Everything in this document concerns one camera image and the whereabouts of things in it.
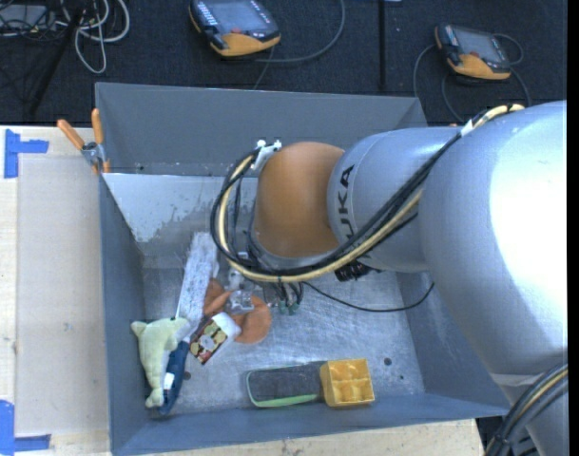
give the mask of screen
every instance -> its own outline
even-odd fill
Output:
[[[461,28],[453,28],[454,34],[458,39],[458,43],[462,47],[465,53],[469,53],[472,50],[479,54],[481,59],[498,63],[502,61],[498,55],[498,50],[492,43],[492,40],[488,34],[473,32],[472,30],[466,31]]]
[[[207,2],[215,19],[229,29],[238,27],[242,30],[261,29],[263,21],[256,10],[247,1]]]

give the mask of blue tape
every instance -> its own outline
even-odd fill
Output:
[[[16,451],[48,449],[50,434],[32,437],[14,437],[14,405],[0,400],[0,454],[14,456]]]
[[[6,129],[6,151],[4,160],[4,177],[16,178],[19,175],[19,154],[44,154],[48,151],[47,141],[21,142],[21,136],[9,128]]]

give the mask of plush toy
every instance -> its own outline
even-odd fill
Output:
[[[177,331],[186,323],[187,319],[182,317],[166,317],[151,323],[134,321],[130,325],[139,339],[139,357],[152,388],[145,400],[145,406],[149,409],[161,407],[164,403],[164,375],[168,357],[177,349]]]

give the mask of blue object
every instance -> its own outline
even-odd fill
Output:
[[[19,174],[19,154],[45,154],[48,151],[47,141],[31,140],[21,142],[21,136],[9,128],[6,129],[6,157],[4,161],[4,178],[16,178]]]
[[[48,449],[50,434],[45,436],[14,437],[14,405],[0,400],[0,454],[14,456],[15,451]]]
[[[168,357],[166,364],[166,372],[173,373],[173,385],[170,389],[164,391],[164,404],[158,408],[162,415],[168,415],[173,409],[175,401],[179,397],[179,392],[183,384],[183,372],[185,370],[185,358],[189,352],[189,345],[185,341],[181,341],[175,351],[172,351]]]

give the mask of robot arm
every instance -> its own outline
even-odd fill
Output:
[[[507,420],[529,422],[541,454],[564,454],[568,396],[533,421],[524,404],[540,405],[567,384],[565,146],[566,102],[495,108],[463,128],[379,133],[346,151],[291,144],[260,172],[245,264],[223,218],[231,183],[256,150],[226,182],[214,237],[232,266],[263,282],[428,271],[492,379],[521,408]],[[536,388],[541,379],[547,385]],[[490,454],[505,450],[497,449]]]

